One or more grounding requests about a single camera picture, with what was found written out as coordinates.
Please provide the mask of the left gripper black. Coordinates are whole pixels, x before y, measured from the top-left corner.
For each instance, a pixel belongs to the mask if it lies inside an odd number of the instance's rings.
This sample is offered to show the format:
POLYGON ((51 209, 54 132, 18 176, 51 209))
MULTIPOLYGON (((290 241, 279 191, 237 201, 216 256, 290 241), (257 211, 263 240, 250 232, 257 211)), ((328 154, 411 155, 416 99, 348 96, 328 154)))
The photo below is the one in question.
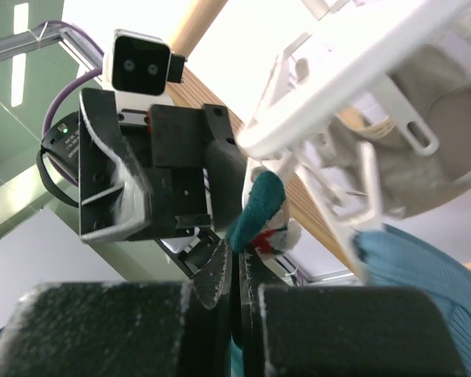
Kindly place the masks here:
POLYGON ((120 128, 114 92, 79 94, 84 242, 178 238, 196 228, 225 231, 242 211, 245 169, 221 105, 154 104, 143 125, 120 128))

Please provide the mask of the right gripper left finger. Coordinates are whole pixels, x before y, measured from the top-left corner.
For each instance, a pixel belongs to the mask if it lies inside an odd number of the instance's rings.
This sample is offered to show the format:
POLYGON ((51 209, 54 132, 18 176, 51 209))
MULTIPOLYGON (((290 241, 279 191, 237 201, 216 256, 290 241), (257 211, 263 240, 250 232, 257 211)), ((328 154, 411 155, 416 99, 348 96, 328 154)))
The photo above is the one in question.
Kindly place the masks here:
POLYGON ((0 376, 227 376, 232 250, 187 281, 42 284, 0 334, 0 376))

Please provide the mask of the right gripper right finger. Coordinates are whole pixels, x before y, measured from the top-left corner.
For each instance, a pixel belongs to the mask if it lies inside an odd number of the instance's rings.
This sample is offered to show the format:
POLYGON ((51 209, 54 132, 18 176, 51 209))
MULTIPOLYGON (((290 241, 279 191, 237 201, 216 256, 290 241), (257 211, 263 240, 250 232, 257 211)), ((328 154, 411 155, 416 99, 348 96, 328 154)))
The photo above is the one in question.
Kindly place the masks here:
POLYGON ((408 287, 291 287, 239 258, 247 376, 464 376, 440 311, 408 287))

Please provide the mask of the blue sock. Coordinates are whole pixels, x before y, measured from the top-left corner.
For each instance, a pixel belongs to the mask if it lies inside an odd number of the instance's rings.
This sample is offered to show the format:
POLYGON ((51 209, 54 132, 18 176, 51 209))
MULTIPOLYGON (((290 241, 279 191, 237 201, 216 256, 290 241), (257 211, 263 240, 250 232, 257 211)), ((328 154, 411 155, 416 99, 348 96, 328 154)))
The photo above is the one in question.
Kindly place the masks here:
POLYGON ((357 233, 354 244, 369 285, 414 287, 433 300, 471 376, 471 271, 391 225, 382 231, 357 233))

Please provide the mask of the dark green sock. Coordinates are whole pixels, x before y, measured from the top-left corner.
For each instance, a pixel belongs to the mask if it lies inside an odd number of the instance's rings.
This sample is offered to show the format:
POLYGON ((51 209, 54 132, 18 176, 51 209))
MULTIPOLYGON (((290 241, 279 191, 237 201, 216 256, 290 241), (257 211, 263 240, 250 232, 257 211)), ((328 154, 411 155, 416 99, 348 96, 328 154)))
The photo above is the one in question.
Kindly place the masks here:
POLYGON ((234 253, 243 251, 257 237, 281 209, 285 199, 283 183, 275 173, 265 170, 257 176, 246 206, 226 235, 234 253))

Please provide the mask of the white plastic clip hanger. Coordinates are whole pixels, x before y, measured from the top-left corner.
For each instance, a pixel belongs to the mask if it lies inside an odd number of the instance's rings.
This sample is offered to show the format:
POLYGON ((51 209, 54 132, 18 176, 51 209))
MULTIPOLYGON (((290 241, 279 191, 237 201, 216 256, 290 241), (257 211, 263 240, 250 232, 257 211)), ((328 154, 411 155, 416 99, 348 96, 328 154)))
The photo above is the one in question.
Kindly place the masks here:
POLYGON ((471 1, 375 1, 326 10, 313 28, 280 52, 252 119, 236 141, 247 154, 247 203, 256 176, 299 177, 338 243, 348 267, 366 270, 355 251, 358 232, 381 230, 384 212, 374 147, 361 142, 362 188, 338 167, 324 165, 315 142, 324 141, 337 115, 349 108, 369 123, 387 115, 393 95, 385 80, 424 45, 441 46, 471 72, 471 1))

